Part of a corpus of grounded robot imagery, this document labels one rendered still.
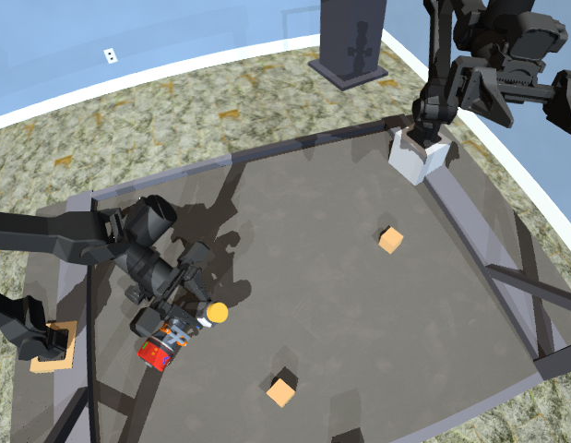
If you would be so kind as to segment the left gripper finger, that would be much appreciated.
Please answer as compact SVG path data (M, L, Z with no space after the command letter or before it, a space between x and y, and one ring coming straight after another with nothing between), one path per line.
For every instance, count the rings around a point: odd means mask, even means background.
M188 289L195 295L201 302L211 301L208 292L205 288L204 282L200 275L201 268L197 268L192 277L187 281L181 281L179 284Z
M171 315L174 315L171 316ZM193 316L191 316L190 314L188 314L186 311L184 311L180 306L178 306L177 304L173 304L171 309L169 310L169 312L167 313L167 315L163 318L161 318L161 320L167 320L169 318L173 318L173 319L177 319L180 321L183 321L185 323L197 326L202 328L203 325Z

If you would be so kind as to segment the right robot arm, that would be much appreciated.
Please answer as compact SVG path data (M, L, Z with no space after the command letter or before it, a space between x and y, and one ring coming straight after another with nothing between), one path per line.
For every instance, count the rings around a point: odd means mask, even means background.
M519 58L536 63L541 66L539 73L543 72L546 64L542 59L548 53L558 53L568 34L559 20L530 12L534 2L489 0L486 7L482 0L423 0L430 15L428 81L420 98L412 103L415 125L408 137L428 149L442 140L437 135L441 124L450 125L458 113L458 107L446 102L442 86L450 70L453 11L457 17L453 41L458 50L482 58L495 44L500 66Z

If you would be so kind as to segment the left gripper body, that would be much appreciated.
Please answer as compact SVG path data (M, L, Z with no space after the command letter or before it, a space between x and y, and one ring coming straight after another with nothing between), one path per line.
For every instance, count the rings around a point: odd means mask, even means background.
M129 324L130 329L137 336L149 337L153 333L161 322L161 318L165 317L172 307L166 301L180 281L187 281L192 277L196 271L193 265L194 262L203 261L209 250L210 248L202 242L194 242L187 246L180 257L177 258L179 264L177 269L163 260L157 250L154 252L149 248L138 263L127 273L130 279L139 283L155 296L155 299L149 306L150 308L141 308ZM166 290L167 287L168 291Z

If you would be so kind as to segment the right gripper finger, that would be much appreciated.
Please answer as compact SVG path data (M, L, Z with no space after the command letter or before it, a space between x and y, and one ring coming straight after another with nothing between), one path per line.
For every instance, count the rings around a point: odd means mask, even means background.
M571 79L567 79L546 119L571 135Z
M497 87L496 68L475 66L471 70L459 106L506 128L514 124L511 111Z

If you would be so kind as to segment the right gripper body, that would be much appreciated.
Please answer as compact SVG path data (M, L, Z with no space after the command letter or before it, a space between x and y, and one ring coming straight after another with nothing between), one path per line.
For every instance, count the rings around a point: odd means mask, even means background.
M460 101L471 70L475 66L485 67L488 65L487 67L496 68L497 87L506 102L517 104L524 102L544 103L542 109L545 114L548 114L567 79L571 79L571 70L564 69L558 72L552 85L537 84L537 75L541 66L519 58L514 58L512 61L507 60L506 66L500 66L496 60L495 49L496 46L493 44L493 47L485 52L482 58L485 58L486 61L479 57L460 55L452 62L444 88L444 96L448 105L460 107Z

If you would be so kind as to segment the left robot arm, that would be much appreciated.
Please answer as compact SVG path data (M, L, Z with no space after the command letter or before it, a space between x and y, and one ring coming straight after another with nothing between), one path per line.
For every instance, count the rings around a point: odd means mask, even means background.
M0 212L0 250L49 253L86 266L110 259L128 273L176 221L173 207L158 195L141 197L126 215L120 208L57 217ZM69 330L46 326L42 301L30 295L12 300L0 294L0 330L19 347L18 360L65 360Z

